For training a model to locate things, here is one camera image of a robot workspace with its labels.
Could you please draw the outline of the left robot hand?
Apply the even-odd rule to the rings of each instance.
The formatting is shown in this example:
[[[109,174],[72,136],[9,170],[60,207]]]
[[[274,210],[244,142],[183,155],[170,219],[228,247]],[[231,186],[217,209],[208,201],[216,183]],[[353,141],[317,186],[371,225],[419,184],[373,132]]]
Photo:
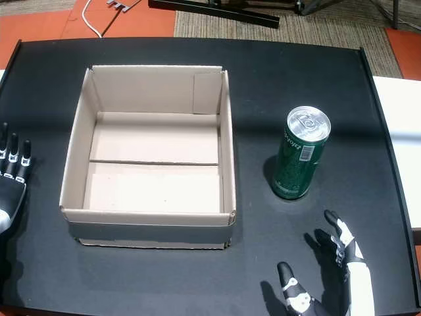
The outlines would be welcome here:
[[[12,226],[26,195],[32,168],[32,143],[19,147],[18,134],[9,135],[9,124],[1,124],[1,234]]]

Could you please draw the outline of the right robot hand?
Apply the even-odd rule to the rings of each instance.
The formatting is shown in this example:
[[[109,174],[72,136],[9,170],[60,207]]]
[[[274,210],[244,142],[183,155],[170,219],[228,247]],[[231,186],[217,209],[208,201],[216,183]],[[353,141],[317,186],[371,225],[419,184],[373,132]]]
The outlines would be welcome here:
[[[334,262],[342,281],[345,315],[374,315],[374,295],[370,269],[359,244],[346,222],[330,210],[324,211],[325,219],[335,228],[336,236],[316,230],[315,237],[323,254]],[[282,261],[277,264],[282,293],[290,315],[328,315],[322,304],[309,294],[295,278],[292,268]]]

